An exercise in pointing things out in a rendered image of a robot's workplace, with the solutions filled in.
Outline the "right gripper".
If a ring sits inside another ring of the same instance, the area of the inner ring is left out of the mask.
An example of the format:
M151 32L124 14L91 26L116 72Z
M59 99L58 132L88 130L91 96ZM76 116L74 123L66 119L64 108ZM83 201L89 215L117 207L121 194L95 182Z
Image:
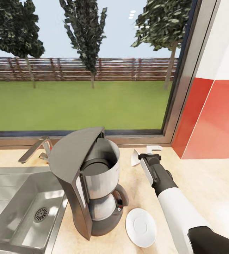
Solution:
M158 157L158 159L161 161L161 156L159 154L156 154L155 155ZM143 157L145 156L145 153L141 153L140 155L138 155L138 159L141 160Z

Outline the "paper coffee filter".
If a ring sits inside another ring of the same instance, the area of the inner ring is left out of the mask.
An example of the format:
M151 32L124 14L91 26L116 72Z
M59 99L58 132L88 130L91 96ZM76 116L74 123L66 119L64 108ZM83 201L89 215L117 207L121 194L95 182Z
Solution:
M140 153L136 149L134 149L133 154L131 156L131 163L132 163L131 166L134 166L140 163L140 160L138 159L138 155L140 155Z

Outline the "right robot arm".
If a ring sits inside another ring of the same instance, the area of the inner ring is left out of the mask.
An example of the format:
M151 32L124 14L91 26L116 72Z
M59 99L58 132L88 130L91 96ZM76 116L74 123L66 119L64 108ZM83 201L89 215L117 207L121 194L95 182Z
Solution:
M162 207L165 219L179 254L229 254L229 239L215 232L193 207L173 181L170 171L160 164L161 146L147 146L147 153L138 155Z

